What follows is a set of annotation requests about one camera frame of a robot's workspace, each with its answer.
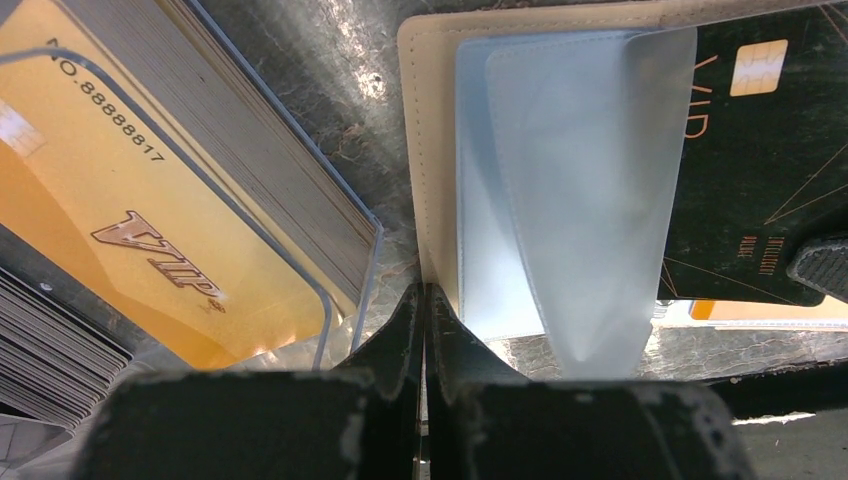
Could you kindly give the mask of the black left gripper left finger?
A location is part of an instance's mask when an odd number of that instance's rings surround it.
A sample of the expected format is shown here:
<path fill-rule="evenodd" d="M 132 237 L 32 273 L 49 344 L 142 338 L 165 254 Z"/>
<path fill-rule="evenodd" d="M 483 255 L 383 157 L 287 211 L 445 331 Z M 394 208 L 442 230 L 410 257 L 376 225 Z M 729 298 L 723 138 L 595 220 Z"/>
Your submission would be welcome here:
<path fill-rule="evenodd" d="M 181 372 L 123 383 L 75 479 L 413 479 L 424 287 L 322 371 Z"/>

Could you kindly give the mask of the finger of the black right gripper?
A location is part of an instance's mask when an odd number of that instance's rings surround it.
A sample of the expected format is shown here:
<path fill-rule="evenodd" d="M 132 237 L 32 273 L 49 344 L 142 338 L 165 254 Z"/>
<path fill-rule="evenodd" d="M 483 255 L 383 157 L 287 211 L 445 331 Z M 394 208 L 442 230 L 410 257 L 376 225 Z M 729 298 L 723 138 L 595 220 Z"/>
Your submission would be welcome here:
<path fill-rule="evenodd" d="M 787 275 L 824 295 L 847 302 L 847 236 L 830 235 L 801 245 Z"/>

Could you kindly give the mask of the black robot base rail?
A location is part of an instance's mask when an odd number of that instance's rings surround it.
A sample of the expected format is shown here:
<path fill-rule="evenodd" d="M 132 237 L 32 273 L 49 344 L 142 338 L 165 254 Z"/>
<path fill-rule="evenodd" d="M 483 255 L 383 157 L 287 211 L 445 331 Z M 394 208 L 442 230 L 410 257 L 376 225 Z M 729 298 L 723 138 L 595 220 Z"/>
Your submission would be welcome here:
<path fill-rule="evenodd" d="M 847 477 L 847 362 L 707 379 L 758 479 Z"/>

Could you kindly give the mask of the black VIP credit card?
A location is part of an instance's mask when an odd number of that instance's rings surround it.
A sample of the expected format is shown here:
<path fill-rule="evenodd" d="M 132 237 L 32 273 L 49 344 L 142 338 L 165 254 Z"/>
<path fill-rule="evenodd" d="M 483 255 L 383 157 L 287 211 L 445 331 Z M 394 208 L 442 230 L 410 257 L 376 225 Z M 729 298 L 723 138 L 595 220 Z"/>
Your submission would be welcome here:
<path fill-rule="evenodd" d="M 846 3 L 701 25 L 659 298 L 818 305 L 789 266 L 846 230 Z"/>

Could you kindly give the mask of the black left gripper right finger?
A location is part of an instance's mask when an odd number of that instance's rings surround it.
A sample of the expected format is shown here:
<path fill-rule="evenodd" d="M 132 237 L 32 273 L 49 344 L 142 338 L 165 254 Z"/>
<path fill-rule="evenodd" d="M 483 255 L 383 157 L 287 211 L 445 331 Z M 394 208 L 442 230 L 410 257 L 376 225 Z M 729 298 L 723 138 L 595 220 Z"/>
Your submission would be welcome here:
<path fill-rule="evenodd" d="M 698 383 L 533 381 L 425 288 L 435 479 L 751 479 L 725 403 Z"/>

